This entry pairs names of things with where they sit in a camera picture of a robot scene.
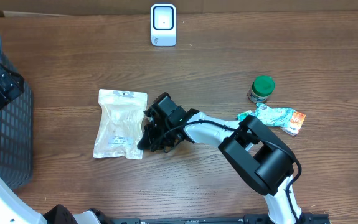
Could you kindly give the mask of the beige nut snack bag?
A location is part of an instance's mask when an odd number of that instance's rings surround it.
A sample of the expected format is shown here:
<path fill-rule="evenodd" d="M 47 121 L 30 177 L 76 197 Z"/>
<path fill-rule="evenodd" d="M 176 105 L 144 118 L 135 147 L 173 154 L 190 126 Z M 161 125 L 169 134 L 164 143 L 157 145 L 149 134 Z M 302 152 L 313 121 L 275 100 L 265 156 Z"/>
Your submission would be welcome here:
<path fill-rule="evenodd" d="M 137 145 L 142 137 L 148 94 L 134 91 L 100 89 L 98 104 L 101 120 L 93 148 L 93 157 L 141 159 Z"/>

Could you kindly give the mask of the small teal tissue pack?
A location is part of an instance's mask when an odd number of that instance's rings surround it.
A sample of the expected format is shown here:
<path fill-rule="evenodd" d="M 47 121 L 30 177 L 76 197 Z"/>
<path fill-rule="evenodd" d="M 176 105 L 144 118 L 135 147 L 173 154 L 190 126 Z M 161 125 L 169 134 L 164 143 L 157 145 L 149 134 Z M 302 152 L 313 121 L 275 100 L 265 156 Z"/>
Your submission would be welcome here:
<path fill-rule="evenodd" d="M 252 110 L 247 110 L 247 111 L 244 111 L 244 112 L 238 114 L 237 115 L 237 120 L 243 121 L 249 115 L 254 116 L 255 114 L 254 114 L 254 112 Z"/>

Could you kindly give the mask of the green cap white bottle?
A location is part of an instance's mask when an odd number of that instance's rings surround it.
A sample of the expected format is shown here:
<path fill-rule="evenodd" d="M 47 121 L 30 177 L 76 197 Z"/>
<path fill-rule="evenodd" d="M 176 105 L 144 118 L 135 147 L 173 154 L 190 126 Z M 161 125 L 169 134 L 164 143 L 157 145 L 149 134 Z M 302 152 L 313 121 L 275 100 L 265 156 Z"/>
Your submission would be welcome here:
<path fill-rule="evenodd" d="M 265 102 L 275 89 L 275 82 L 272 77 L 261 75 L 254 79 L 248 93 L 248 99 L 254 103 Z"/>

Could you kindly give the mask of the teal wet wipes pack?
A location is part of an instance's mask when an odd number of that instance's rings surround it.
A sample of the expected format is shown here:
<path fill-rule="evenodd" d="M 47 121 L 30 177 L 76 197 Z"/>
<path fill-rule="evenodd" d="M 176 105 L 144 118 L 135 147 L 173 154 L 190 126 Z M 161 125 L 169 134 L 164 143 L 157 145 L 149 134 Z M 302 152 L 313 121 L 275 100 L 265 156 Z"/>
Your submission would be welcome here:
<path fill-rule="evenodd" d="M 263 103 L 257 103 L 255 116 L 265 125 L 286 128 L 290 124 L 295 110 L 292 108 L 270 108 Z"/>

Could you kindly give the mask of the orange snack packet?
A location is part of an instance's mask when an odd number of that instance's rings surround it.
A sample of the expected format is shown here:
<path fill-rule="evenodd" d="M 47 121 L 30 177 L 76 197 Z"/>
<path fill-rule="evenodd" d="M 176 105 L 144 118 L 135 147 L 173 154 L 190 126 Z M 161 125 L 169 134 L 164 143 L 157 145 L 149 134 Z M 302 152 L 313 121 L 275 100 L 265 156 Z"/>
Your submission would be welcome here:
<path fill-rule="evenodd" d="M 282 127 L 281 130 L 283 130 L 284 132 L 286 132 L 291 136 L 296 136 L 297 134 L 299 134 L 299 131 L 302 127 L 305 118 L 306 118 L 305 114 L 295 111 L 291 119 L 288 121 L 287 127 Z"/>

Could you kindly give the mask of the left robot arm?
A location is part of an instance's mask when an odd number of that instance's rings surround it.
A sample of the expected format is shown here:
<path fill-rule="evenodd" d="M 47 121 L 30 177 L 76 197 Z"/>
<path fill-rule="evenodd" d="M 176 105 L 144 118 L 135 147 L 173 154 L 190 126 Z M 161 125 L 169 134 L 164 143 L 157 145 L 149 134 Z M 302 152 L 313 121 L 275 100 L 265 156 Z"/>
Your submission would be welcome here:
<path fill-rule="evenodd" d="M 0 110 L 24 92 L 23 77 L 0 63 Z M 41 214 L 25 204 L 0 178 L 0 223 L 102 224 L 111 223 L 101 211 L 73 215 L 61 204 Z"/>

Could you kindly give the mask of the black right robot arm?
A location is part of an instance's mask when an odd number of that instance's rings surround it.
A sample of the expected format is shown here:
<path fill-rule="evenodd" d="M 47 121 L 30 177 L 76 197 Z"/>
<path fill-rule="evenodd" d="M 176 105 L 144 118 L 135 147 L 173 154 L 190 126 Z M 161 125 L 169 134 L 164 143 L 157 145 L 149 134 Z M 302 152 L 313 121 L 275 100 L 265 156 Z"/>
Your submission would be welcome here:
<path fill-rule="evenodd" d="M 161 94 L 144 111 L 149 122 L 137 147 L 169 152 L 183 141 L 219 149 L 242 180 L 262 195 L 273 223 L 304 223 L 293 184 L 301 175 L 294 152 L 256 116 L 225 121 L 175 104 Z"/>

